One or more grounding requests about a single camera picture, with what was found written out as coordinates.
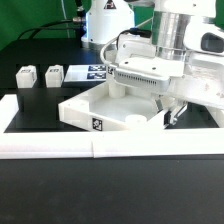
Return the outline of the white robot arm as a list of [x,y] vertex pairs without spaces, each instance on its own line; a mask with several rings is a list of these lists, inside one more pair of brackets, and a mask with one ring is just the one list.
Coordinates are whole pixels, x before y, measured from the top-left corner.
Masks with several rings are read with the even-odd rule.
[[92,0],[83,40],[115,56],[107,67],[104,115],[147,121],[167,110],[174,123],[189,102],[224,127],[224,31],[216,0]]

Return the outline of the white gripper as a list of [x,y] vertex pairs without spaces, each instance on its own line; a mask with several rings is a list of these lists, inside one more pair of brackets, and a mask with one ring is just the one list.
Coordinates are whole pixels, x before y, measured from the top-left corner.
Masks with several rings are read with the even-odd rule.
[[[212,24],[159,26],[149,38],[123,34],[115,63],[116,69],[170,78],[166,92],[143,91],[224,109],[224,31]],[[171,125],[186,111],[186,101],[171,108]],[[155,105],[164,110],[161,99]]]

